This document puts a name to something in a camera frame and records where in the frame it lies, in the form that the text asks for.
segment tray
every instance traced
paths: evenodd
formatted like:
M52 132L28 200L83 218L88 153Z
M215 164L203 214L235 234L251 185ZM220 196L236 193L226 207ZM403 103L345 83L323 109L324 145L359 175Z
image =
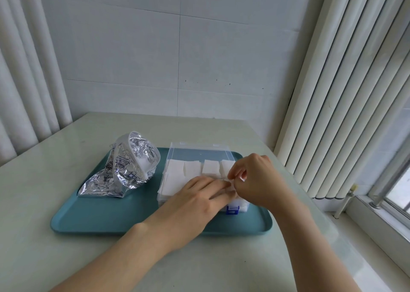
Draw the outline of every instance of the tray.
M78 197L76 189L51 219L51 228L58 233L123 235L134 224L144 221L158 209L157 191L169 148L158 148L161 160L154 176L136 191L124 198ZM232 152L235 160L242 158ZM104 168L109 153L100 161L84 182ZM189 160L191 155L201 155L203 160L218 160L224 151L186 150L178 159ZM249 205L247 212L238 215L218 213L205 227L203 235L259 235L272 228L272 218L265 208Z

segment foil packaging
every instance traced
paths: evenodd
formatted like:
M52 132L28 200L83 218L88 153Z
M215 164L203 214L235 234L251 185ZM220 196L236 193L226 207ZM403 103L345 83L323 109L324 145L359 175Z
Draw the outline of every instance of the foil packaging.
M90 177L78 196L124 197L155 173L158 149L136 131L120 136L112 145L105 168Z

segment blue plastic clip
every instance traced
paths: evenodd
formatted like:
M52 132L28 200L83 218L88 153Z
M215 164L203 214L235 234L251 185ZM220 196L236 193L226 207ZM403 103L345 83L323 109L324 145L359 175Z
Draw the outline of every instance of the blue plastic clip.
M226 214L228 214L228 215L237 215L238 213L239 213L239 206L238 207L226 206Z

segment clear plastic container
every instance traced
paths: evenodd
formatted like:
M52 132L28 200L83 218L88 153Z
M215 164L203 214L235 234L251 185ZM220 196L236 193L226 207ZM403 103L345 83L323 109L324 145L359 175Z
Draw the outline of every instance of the clear plastic container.
M197 144L187 142L172 142L169 147L167 155L166 167L164 168L162 181L165 179L167 171L167 164L170 159L183 161L200 161L203 165L205 160L214 160L221 162L222 160L235 161L229 147L220 144ZM158 205L162 206L170 196L161 195L158 191ZM242 198L235 199L231 204L222 209L226 214L238 214L238 212L246 212L248 210L249 202Z

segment bare skin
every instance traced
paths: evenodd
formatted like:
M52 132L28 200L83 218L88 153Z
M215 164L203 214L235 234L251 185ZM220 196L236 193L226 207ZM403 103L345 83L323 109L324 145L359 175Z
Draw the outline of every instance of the bare skin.
M290 191L267 156L251 154L237 161L228 178L234 180L240 197L274 215L289 251L298 292L360 291L308 208ZM212 198L229 186L222 180L193 178L149 218L52 291L130 291L157 261L198 236L235 198L235 192Z

